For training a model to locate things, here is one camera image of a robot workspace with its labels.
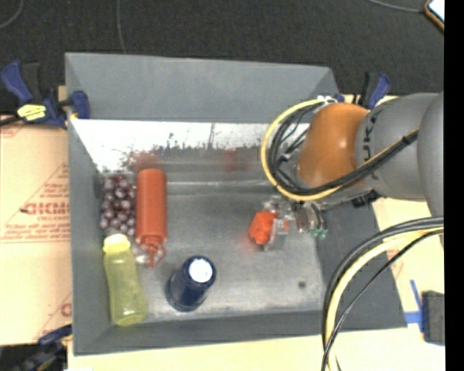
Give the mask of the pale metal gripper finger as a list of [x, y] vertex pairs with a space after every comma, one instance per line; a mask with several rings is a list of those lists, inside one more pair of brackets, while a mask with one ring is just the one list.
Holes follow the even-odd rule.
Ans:
[[273, 213], [278, 219], [292, 220], [292, 201], [284, 197], [271, 197], [262, 203], [262, 211]]
[[268, 240], [261, 247], [263, 251], [281, 250], [289, 234], [288, 222], [274, 222]]

